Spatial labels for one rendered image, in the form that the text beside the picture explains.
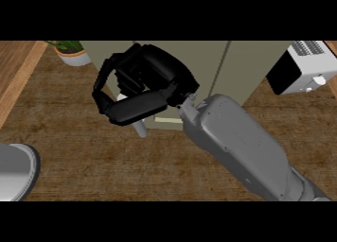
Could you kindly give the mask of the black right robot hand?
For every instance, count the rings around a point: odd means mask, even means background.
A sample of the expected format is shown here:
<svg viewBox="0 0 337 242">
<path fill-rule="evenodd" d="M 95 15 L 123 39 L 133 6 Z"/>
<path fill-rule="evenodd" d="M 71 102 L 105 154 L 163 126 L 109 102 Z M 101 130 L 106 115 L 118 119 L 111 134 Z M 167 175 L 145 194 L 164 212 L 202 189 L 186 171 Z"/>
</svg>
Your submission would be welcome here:
<svg viewBox="0 0 337 242">
<path fill-rule="evenodd" d="M 115 71 L 117 87 L 126 98 L 114 101 L 102 91 Z M 127 126 L 168 107 L 179 107 L 200 84 L 183 62 L 158 46 L 135 43 L 114 53 L 101 66 L 92 97 L 112 124 Z"/>
</svg>

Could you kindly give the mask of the olive green cabinet door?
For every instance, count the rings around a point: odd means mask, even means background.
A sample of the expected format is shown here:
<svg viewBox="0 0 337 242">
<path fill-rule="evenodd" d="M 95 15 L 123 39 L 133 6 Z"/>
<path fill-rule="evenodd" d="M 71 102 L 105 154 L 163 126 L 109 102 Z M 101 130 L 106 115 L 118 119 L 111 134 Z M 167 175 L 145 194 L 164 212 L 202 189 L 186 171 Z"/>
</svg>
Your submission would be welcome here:
<svg viewBox="0 0 337 242">
<path fill-rule="evenodd" d="M 228 95 L 244 105 L 291 44 L 291 41 L 229 41 L 210 95 Z"/>
<path fill-rule="evenodd" d="M 195 97 L 195 106 L 200 102 L 211 95 L 213 83 L 219 71 L 222 52 L 226 46 L 226 42 L 204 42 L 204 41 L 81 41 L 86 51 L 90 56 L 90 60 L 96 71 L 99 72 L 103 60 L 108 59 L 114 53 L 123 53 L 135 43 L 154 44 L 161 49 L 164 49 L 188 66 L 195 80 L 200 84 Z M 90 81 L 89 95 L 95 104 L 92 97 L 93 84 L 98 78 L 98 74 Z M 103 91 L 114 101 L 117 101 L 118 87 L 117 87 L 117 77 L 112 73 L 109 75 Z M 106 115 L 101 114 L 95 104 L 96 117 L 101 117 L 109 125 L 109 118 Z M 145 126 L 149 130 L 183 130 L 183 123 L 176 122 L 157 122 L 157 119 L 180 119 L 177 109 L 168 107 L 168 109 L 154 116 L 145 118 Z"/>
</svg>

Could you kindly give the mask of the potted plant in white pot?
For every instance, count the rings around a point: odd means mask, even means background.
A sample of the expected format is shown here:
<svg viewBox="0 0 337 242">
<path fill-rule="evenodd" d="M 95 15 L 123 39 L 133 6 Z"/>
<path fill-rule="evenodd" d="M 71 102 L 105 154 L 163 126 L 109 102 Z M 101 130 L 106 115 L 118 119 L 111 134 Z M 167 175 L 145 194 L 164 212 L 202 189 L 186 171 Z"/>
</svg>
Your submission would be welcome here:
<svg viewBox="0 0 337 242">
<path fill-rule="evenodd" d="M 89 53 L 78 41 L 46 41 L 53 46 L 64 63 L 69 66 L 84 66 L 92 63 Z"/>
</svg>

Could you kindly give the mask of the white box appliance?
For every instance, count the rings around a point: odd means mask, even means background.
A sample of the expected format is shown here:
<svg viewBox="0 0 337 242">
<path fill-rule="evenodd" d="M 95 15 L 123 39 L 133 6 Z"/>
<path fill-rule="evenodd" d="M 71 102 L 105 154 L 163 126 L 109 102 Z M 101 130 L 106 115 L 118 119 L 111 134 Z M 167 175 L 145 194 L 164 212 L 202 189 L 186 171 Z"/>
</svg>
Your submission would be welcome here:
<svg viewBox="0 0 337 242">
<path fill-rule="evenodd" d="M 310 93 L 337 76 L 337 55 L 325 41 L 294 41 L 284 52 L 267 81 L 276 95 Z"/>
</svg>

